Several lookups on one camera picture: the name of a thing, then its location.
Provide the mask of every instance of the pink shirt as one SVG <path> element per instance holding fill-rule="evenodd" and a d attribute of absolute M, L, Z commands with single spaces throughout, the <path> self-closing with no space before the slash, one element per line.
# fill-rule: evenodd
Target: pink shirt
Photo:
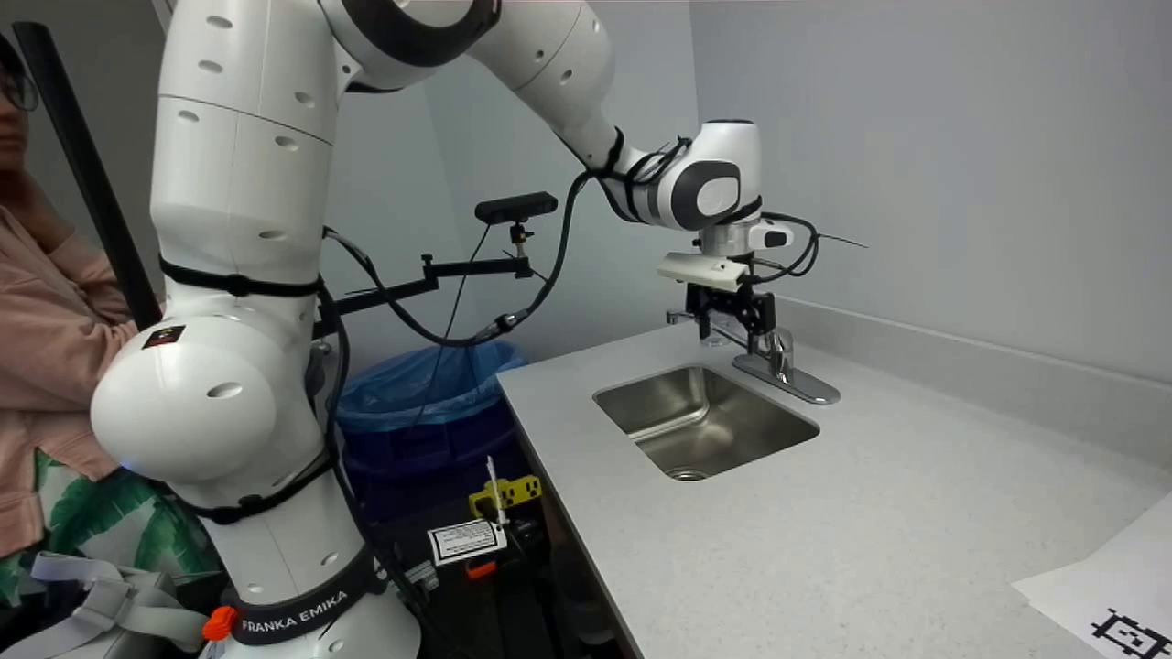
<path fill-rule="evenodd" d="M 114 470 L 87 426 L 87 399 L 130 338 L 134 323 L 98 247 L 70 233 L 45 252 L 0 207 L 0 557 L 45 534 L 36 448 L 87 481 Z"/>

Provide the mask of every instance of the person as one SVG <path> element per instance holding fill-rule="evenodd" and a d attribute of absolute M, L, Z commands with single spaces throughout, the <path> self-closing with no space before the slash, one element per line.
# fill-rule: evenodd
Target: person
<path fill-rule="evenodd" d="M 30 562 L 39 550 L 217 582 L 218 561 L 194 517 L 115 470 L 87 426 L 92 390 L 134 338 L 109 258 L 59 219 L 25 173 L 36 89 L 0 33 L 0 629 L 30 634 Z"/>

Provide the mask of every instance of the black cable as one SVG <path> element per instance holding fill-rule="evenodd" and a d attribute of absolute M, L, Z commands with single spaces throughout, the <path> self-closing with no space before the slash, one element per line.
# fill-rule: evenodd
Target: black cable
<path fill-rule="evenodd" d="M 472 257 L 468 257 L 468 258 L 476 258 L 476 257 L 481 257 L 481 247 L 484 247 L 488 233 L 491 233 L 491 223 L 484 223 L 481 240 L 476 240 L 476 247 L 472 247 Z M 460 273 L 460 286 L 454 290 L 454 304 L 450 304 L 450 310 L 445 310 L 444 339 L 450 338 L 450 326 L 454 326 L 454 319 L 457 319 L 457 310 L 460 310 L 466 286 L 468 286 L 468 277 Z M 428 387 L 426 387 L 426 401 L 413 411 L 413 416 L 408 416 L 408 426 L 405 426 L 405 428 L 413 428 L 413 426 L 426 416 L 426 411 L 428 411 L 428 399 L 430 399 L 430 387 L 435 387 L 435 377 L 439 377 L 444 351 L 445 351 L 445 345 L 439 345 L 439 347 L 435 347 L 430 377 L 428 377 Z"/>
<path fill-rule="evenodd" d="M 839 240 L 839 245 L 853 245 L 853 247 L 869 247 L 863 240 L 842 239 L 842 233 L 820 233 L 825 240 Z"/>
<path fill-rule="evenodd" d="M 739 347 L 745 347 L 739 338 L 733 338 L 733 333 L 723 333 L 723 330 L 715 330 L 715 333 L 720 333 L 727 345 L 739 345 Z"/>
<path fill-rule="evenodd" d="M 622 183 L 625 195 L 625 216 L 637 219 L 637 203 L 633 203 L 633 190 L 651 185 L 684 150 L 693 145 L 693 139 L 678 139 L 669 150 L 651 150 L 644 156 L 637 156 L 625 177 L 607 173 L 607 178 Z"/>
<path fill-rule="evenodd" d="M 343 387 L 347 368 L 350 368 L 350 338 L 343 330 L 343 319 L 333 307 L 333 295 L 328 295 L 327 280 L 318 286 L 318 301 L 322 301 L 322 323 L 338 333 L 338 377 L 333 377 L 333 387 L 328 387 L 327 411 L 322 411 L 322 443 L 333 452 L 333 481 L 341 485 L 343 509 L 350 512 L 350 520 L 355 520 L 361 543 L 371 546 L 371 553 L 379 557 L 379 543 L 371 534 L 371 524 L 366 524 L 366 512 L 358 505 L 358 493 L 355 493 L 355 485 L 350 485 L 350 481 L 343 471 L 343 434 L 333 428 L 341 387 Z M 405 573 L 399 566 L 388 566 L 388 562 L 379 562 L 379 566 L 394 582 L 402 609 L 422 627 L 422 646 L 430 646 L 435 645 L 435 629 L 428 621 L 426 600 L 413 598 L 413 584 L 405 582 Z"/>
<path fill-rule="evenodd" d="M 333 239 L 338 245 L 343 245 L 355 262 L 366 272 L 366 277 L 377 286 L 377 291 L 388 301 L 388 307 L 399 313 L 402 326 L 408 326 L 418 338 L 439 345 L 439 347 L 476 347 L 476 345 L 488 345 L 488 339 L 496 339 L 504 338 L 509 330 L 517 330 L 521 323 L 526 323 L 554 291 L 557 277 L 559 277 L 559 266 L 565 266 L 565 257 L 566 257 L 566 240 L 572 240 L 572 223 L 573 223 L 573 201 L 583 195 L 583 185 L 590 178 L 605 178 L 607 173 L 605 168 L 585 168 L 573 177 L 572 190 L 566 190 L 566 201 L 565 201 L 565 216 L 559 216 L 559 240 L 557 240 L 557 257 L 554 257 L 554 272 L 540 277 L 540 290 L 537 295 L 522 307 L 522 310 L 512 310 L 512 313 L 496 313 L 494 326 L 472 333 L 472 338 L 439 338 L 430 333 L 428 326 L 422 326 L 394 295 L 388 295 L 373 258 L 350 245 L 343 233 L 328 229 L 327 227 L 327 239 Z"/>
<path fill-rule="evenodd" d="M 804 239 L 804 247 L 791 258 L 791 262 L 764 262 L 764 266 L 771 266 L 771 273 L 755 273 L 755 280 L 781 280 L 781 277 L 804 277 L 808 272 L 813 272 L 813 262 L 816 262 L 816 257 L 820 257 L 820 240 L 825 240 L 825 233 L 808 223 L 808 219 L 802 219 L 802 216 L 787 216 L 787 213 L 763 213 L 764 219 L 777 219 L 777 223 L 795 223 L 795 227 L 802 227 L 808 239 Z"/>
<path fill-rule="evenodd" d="M 517 252 L 502 247 L 504 258 L 512 258 Z M 526 273 L 535 273 L 537 280 L 550 280 L 546 272 L 526 266 Z"/>

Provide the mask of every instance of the paper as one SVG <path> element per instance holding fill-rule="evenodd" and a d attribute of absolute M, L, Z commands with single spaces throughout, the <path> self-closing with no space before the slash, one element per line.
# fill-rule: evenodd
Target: paper
<path fill-rule="evenodd" d="M 1019 594 L 1108 659 L 1172 659 L 1172 493 L 1095 557 Z"/>

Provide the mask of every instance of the green cloth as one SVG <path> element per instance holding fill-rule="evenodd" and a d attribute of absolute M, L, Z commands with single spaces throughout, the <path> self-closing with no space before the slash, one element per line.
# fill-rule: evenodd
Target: green cloth
<path fill-rule="evenodd" d="M 36 499 L 45 543 L 0 561 L 0 609 L 19 605 L 39 550 L 161 572 L 169 584 L 222 573 L 201 524 L 172 493 L 125 470 L 92 483 L 36 452 Z"/>

